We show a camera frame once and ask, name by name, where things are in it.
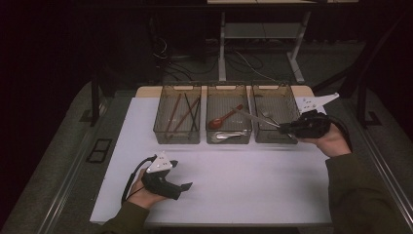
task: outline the red spoon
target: red spoon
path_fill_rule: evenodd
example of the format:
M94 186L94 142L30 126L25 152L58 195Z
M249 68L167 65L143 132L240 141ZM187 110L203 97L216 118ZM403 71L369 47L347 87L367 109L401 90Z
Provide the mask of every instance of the red spoon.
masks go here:
M243 105L239 104L237 106L237 109L241 110L243 109ZM236 111L235 110L231 110L230 112L228 112L226 115L222 116L221 118L217 118L217 119L213 119L211 121L209 121L209 123L207 124L209 126L210 129L212 130L217 130L220 129L222 127L222 124L224 123L224 121L230 117L231 115L235 114Z

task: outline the sleeve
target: sleeve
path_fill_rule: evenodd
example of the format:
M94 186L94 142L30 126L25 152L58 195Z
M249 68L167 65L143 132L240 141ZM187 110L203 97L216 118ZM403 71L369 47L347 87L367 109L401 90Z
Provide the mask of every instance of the sleeve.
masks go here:
M406 233L383 182L365 170L355 154L330 158L325 164L335 233Z
M105 222L96 234L140 234L144 233L143 224L149 211L140 206L125 202L115 217Z

